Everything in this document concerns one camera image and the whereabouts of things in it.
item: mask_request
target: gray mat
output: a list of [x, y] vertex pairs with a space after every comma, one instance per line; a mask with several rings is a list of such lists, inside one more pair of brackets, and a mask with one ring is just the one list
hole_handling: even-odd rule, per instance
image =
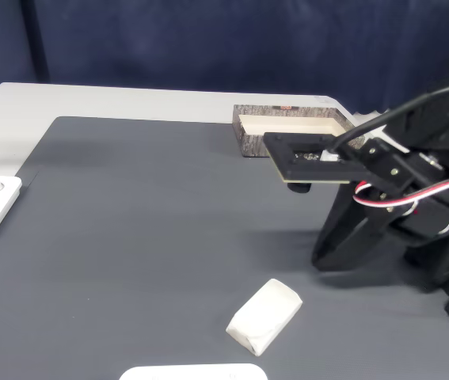
[[[189, 363], [255, 363], [270, 380], [449, 378], [446, 297], [411, 287], [390, 256], [316, 273], [337, 186], [288, 191], [268, 159], [240, 155], [230, 125], [59, 118], [18, 175], [29, 186], [0, 226], [0, 379]], [[224, 330], [271, 278], [304, 305], [258, 359]]]

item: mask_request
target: black cable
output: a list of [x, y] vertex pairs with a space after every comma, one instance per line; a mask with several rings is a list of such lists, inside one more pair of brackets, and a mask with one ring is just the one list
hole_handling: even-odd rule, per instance
[[400, 107], [396, 109], [392, 109], [391, 111], [385, 112], [382, 115], [379, 115], [372, 120], [368, 120], [366, 123], [363, 123], [358, 127], [354, 127], [353, 129], [350, 129], [344, 134], [337, 136], [330, 144], [328, 151], [330, 153], [336, 153], [336, 149], [340, 145], [348, 143], [349, 141], [355, 139], [356, 137], [360, 137], [361, 135], [364, 135], [367, 132], [373, 131], [374, 129], [388, 123], [392, 119], [395, 119], [409, 111], [412, 111], [424, 105], [425, 103], [434, 101], [435, 99], [446, 95], [449, 95], [449, 86], [444, 87], [443, 89], [438, 89], [432, 93], [424, 93], [423, 95], [402, 104]]

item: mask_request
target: white eraser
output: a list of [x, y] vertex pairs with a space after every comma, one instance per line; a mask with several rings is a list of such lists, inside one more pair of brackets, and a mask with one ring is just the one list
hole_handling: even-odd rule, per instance
[[295, 291], [270, 279], [237, 311], [226, 332], [255, 356], [260, 356], [302, 303]]

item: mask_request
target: dark blue backdrop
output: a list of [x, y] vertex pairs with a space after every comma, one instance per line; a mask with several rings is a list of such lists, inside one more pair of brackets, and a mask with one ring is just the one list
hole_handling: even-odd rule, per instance
[[0, 0], [0, 82], [325, 94], [370, 112], [448, 75], [449, 0]]

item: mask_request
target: open box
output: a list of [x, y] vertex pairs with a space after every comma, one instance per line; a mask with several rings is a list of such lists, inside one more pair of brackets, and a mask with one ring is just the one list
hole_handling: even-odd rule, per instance
[[[336, 107], [291, 107], [275, 105], [235, 105], [233, 128], [244, 157], [268, 157], [263, 144], [265, 132], [310, 133], [338, 136], [353, 123]], [[352, 140], [359, 148], [365, 138]]]

